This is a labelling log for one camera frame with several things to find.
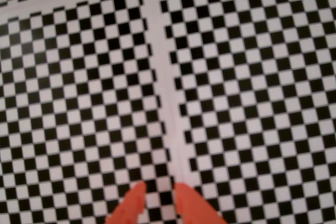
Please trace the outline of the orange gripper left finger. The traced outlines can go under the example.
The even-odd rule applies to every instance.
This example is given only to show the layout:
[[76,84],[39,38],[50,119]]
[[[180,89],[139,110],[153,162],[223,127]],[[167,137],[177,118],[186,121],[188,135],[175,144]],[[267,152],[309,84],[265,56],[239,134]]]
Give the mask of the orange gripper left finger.
[[105,224],[135,224],[138,223],[138,215],[145,208],[145,182],[138,182],[126,192],[124,199],[115,210],[106,216]]

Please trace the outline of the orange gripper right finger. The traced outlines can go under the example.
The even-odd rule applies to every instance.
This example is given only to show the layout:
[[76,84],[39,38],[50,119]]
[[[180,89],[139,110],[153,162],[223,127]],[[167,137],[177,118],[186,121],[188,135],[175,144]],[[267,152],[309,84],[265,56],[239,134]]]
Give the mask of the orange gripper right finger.
[[176,211],[183,223],[227,224],[217,211],[192,187],[175,184]]

